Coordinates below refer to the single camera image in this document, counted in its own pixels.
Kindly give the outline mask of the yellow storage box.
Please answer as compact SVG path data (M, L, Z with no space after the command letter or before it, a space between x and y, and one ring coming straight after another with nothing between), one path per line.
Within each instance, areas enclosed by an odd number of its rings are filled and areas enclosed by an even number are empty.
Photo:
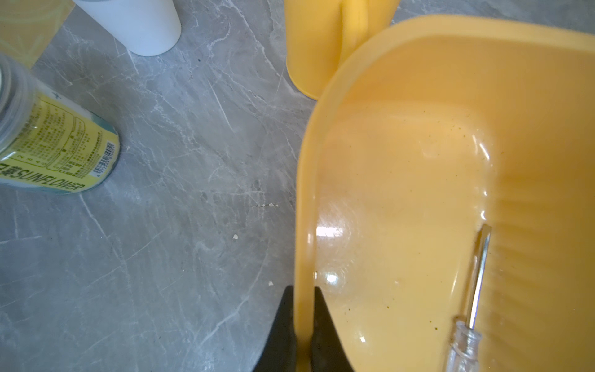
M354 370L442 370L489 225L480 369L594 369L592 35L398 23L328 84L297 181L300 338L320 288Z

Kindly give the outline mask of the clear handle screwdriver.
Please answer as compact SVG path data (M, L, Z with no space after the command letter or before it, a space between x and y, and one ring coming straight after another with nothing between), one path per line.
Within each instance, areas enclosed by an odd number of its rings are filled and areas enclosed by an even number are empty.
M466 319L455 323L452 342L444 371L479 371L479 346L482 335L476 330L483 279L486 271L492 227L483 224L478 238L474 269L469 281L469 300Z

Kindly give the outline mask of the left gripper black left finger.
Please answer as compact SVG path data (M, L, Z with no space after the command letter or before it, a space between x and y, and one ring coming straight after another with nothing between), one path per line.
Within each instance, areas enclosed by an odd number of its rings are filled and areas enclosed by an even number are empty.
M294 287L287 286L271 331L253 372L295 372L297 341L294 333Z

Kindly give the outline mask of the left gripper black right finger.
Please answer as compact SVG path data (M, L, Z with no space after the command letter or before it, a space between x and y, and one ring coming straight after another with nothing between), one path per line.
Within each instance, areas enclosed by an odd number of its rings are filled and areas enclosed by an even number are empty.
M312 371L354 372L319 287L315 287L314 328L310 350Z

